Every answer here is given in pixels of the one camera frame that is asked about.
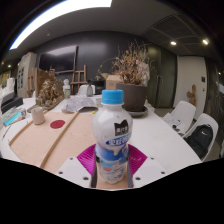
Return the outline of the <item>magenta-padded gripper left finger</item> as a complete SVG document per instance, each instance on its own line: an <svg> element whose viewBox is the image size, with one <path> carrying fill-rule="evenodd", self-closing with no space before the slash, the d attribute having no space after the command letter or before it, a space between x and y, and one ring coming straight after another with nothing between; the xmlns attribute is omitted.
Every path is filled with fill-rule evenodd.
<svg viewBox="0 0 224 224"><path fill-rule="evenodd" d="M77 157L69 157L56 175L81 187L95 188L97 185L95 146L89 146Z"/></svg>

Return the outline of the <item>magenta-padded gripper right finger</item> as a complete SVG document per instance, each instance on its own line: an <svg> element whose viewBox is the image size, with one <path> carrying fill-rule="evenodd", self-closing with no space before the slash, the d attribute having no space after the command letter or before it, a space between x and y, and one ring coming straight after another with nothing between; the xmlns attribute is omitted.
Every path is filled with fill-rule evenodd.
<svg viewBox="0 0 224 224"><path fill-rule="evenodd" d="M129 144L127 182L129 188L140 188L166 176L166 170L155 157L146 156Z"/></svg>

